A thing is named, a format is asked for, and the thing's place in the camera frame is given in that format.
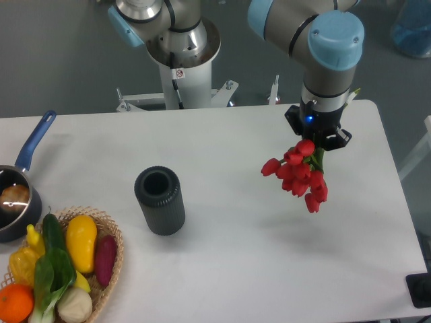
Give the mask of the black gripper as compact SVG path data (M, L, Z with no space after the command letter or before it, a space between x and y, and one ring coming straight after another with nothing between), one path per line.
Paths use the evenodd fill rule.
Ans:
M292 105L284 114L293 132L302 139L311 140L315 147L324 150L335 150L345 147L352 134L341 127L341 116L344 108L330 112L319 112L317 101L299 106Z

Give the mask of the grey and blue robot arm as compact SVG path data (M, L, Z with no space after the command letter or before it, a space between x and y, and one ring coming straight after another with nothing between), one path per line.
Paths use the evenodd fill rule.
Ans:
M262 39L304 67L300 103L285 114L299 136L331 151L345 147L342 129L364 27L353 1L252 1L247 20ZM130 46L145 46L158 64L169 110L221 107L211 92L211 64L220 33L201 14L199 1L116 1L108 17Z

